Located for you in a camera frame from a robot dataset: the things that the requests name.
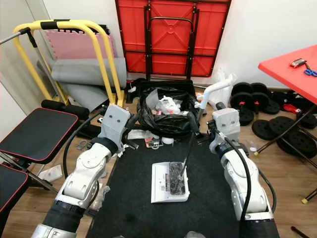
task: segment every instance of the pink object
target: pink object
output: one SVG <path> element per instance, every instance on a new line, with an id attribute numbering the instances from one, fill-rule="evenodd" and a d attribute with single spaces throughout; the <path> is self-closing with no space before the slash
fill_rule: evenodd
<path id="1" fill-rule="evenodd" d="M 293 68 L 290 65 L 298 58 L 307 60 L 310 68 L 316 70 L 317 45 L 263 61 L 259 69 L 317 104 L 317 78 L 304 74 L 305 66 Z"/>
<path id="2" fill-rule="evenodd" d="M 95 59 L 96 53 L 94 50 L 91 38 L 83 32 L 70 32 L 69 30 L 57 31 L 57 30 L 46 30 L 46 35 L 50 41 L 51 47 L 55 53 L 57 59 Z M 102 37 L 96 34 L 99 40 L 99 45 L 103 53 L 103 57 L 106 59 L 105 44 Z M 108 36 L 111 44 L 113 57 L 116 57 L 116 53 L 113 47 L 113 38 Z"/>

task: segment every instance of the blue scissors handle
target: blue scissors handle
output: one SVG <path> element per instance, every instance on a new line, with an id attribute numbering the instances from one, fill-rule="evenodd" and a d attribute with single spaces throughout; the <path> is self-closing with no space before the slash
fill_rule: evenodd
<path id="1" fill-rule="evenodd" d="M 317 72 L 314 70 L 311 70 L 311 69 L 305 69 L 304 73 L 306 75 L 311 75 L 311 76 L 317 77 Z"/>

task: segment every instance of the red trim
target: red trim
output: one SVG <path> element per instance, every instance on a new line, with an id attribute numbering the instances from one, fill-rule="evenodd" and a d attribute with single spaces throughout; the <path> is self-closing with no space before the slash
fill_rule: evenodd
<path id="1" fill-rule="evenodd" d="M 23 182 L 23 184 L 19 187 L 19 189 L 18 189 L 17 191 L 15 191 L 15 193 L 14 193 L 13 195 L 11 195 L 10 199 L 8 199 L 8 201 L 1 207 L 1 209 L 0 209 L 0 213 L 1 213 L 2 210 L 6 207 L 6 205 L 7 205 L 7 204 L 11 201 L 11 199 L 16 195 L 16 193 L 25 185 L 25 183 L 27 182 L 27 180 L 28 180 L 28 178 L 29 178 L 29 175 L 28 175 L 26 172 L 23 172 L 23 171 L 21 171 L 21 170 L 16 170 L 16 169 L 10 168 L 10 167 L 8 167 L 8 166 L 6 166 L 6 165 L 3 165 L 3 164 L 0 164 L 0 166 L 5 166 L 5 167 L 7 167 L 7 168 L 10 169 L 10 170 L 15 170 L 15 171 L 18 171 L 18 172 L 23 173 L 23 174 L 26 175 L 25 181 Z"/>
<path id="2" fill-rule="evenodd" d="M 55 150 L 55 148 L 59 145 L 59 143 L 64 139 L 64 137 L 68 134 L 68 132 L 73 128 L 73 126 L 74 126 L 74 125 L 77 123 L 77 121 L 78 121 L 78 117 L 77 117 L 77 115 L 75 115 L 75 114 L 66 113 L 66 112 L 61 112 L 61 111 L 52 110 L 52 109 L 47 109 L 47 108 L 36 108 L 36 109 L 34 109 L 30 114 L 32 114 L 34 111 L 39 110 L 39 109 L 48 110 L 48 111 L 53 111 L 53 112 L 58 112 L 58 113 L 69 114 L 69 115 L 75 116 L 75 117 L 76 117 L 76 121 L 71 125 L 71 127 L 67 130 L 67 132 L 61 137 L 61 139 L 58 141 L 58 143 L 56 144 L 56 146 L 51 150 L 51 152 L 50 152 L 44 159 L 42 159 L 42 160 L 35 160 L 35 159 L 32 159 L 32 158 L 30 158 L 30 157 L 28 157 L 28 156 L 19 155 L 19 154 L 12 153 L 12 152 L 5 151 L 5 150 L 1 150 L 1 149 L 0 149 L 0 151 L 5 152 L 5 153 L 8 153 L 8 154 L 11 154 L 11 155 L 17 155 L 17 156 L 20 156 L 20 157 L 23 157 L 23 158 L 32 160 L 32 161 L 34 161 L 34 162 L 44 161 L 44 160 L 46 160 L 46 159 L 52 154 L 52 152 Z M 11 134 L 11 132 L 10 132 L 1 142 L 3 142 L 3 141 Z"/>

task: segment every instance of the red table top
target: red table top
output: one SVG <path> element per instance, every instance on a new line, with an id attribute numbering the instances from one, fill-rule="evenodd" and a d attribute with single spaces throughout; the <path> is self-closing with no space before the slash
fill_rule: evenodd
<path id="1" fill-rule="evenodd" d="M 298 58 L 307 60 L 309 67 L 317 71 L 317 45 L 263 61 L 259 69 L 317 104 L 317 77 L 304 74 L 305 65 L 290 66 Z"/>

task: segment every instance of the yellow exercise machine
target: yellow exercise machine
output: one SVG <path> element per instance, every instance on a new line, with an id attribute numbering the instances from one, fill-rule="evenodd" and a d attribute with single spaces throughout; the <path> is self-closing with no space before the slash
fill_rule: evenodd
<path id="1" fill-rule="evenodd" d="M 109 103 L 110 104 L 117 104 L 117 105 L 122 107 L 123 103 L 124 103 L 124 91 L 120 89 L 117 71 L 116 71 L 116 68 L 114 65 L 114 61 L 113 61 L 113 53 L 111 51 L 111 46 L 110 46 L 108 36 L 107 36 L 106 32 L 104 31 L 104 29 L 100 25 L 98 25 L 92 21 L 88 21 L 88 20 L 67 20 L 67 19 L 41 20 L 41 21 L 34 21 L 32 23 L 24 23 L 24 24 L 18 25 L 13 30 L 13 33 L 16 34 L 18 32 L 25 30 L 25 33 L 28 34 L 29 40 L 30 40 L 33 48 L 35 49 L 36 53 L 39 56 L 39 61 L 42 65 L 42 67 L 44 68 L 44 71 L 48 75 L 49 80 L 51 81 L 51 84 L 52 84 L 54 90 L 56 91 L 56 93 L 59 97 L 58 101 L 67 103 L 68 96 L 63 92 L 59 83 L 52 79 L 51 69 L 50 69 L 49 65 L 47 64 L 46 60 L 44 59 L 43 54 L 37 48 L 36 42 L 33 38 L 34 30 L 67 29 L 67 28 L 79 29 L 90 36 L 90 38 L 93 42 L 93 46 L 94 46 L 96 57 L 97 57 L 97 60 L 99 63 L 101 75 L 103 77 L 106 92 L 107 92 L 107 95 L 109 98 Z M 112 91 L 111 91 L 108 75 L 106 72 L 105 63 L 103 60 L 103 55 L 101 52 L 101 48 L 100 48 L 99 42 L 97 40 L 97 37 L 95 36 L 94 32 L 90 28 L 95 29 L 98 33 L 100 33 L 100 35 L 103 38 L 116 94 L 112 93 Z M 40 90 L 43 93 L 43 95 L 45 96 L 45 98 L 52 100 L 53 98 L 50 96 L 47 88 L 45 87 L 40 76 L 38 75 L 38 73 L 34 69 L 34 67 L 33 67 L 29 57 L 27 56 L 25 50 L 23 49 L 23 47 L 19 41 L 18 35 L 17 35 L 17 37 L 15 37 L 13 39 L 13 42 L 14 42 L 15 46 L 17 47 L 19 53 L 21 54 L 22 59 L 25 62 L 26 66 L 28 67 L 29 72 L 31 73 L 32 77 L 34 78 L 34 81 L 37 83 L 38 87 L 40 88 Z"/>

